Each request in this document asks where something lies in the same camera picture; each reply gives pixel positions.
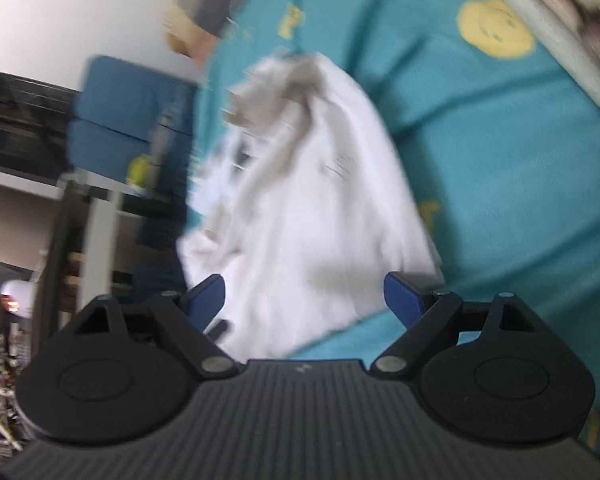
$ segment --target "smiley face print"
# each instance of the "smiley face print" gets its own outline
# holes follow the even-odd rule
[[[458,29],[467,42],[489,56],[514,59],[528,56],[536,40],[502,0],[471,0],[458,12]]]

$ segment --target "white towel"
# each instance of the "white towel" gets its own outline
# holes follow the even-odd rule
[[[326,57],[269,57],[230,89],[222,150],[190,202],[189,286],[218,272],[238,360],[280,358],[385,308],[390,270],[442,283],[394,146],[359,85]]]

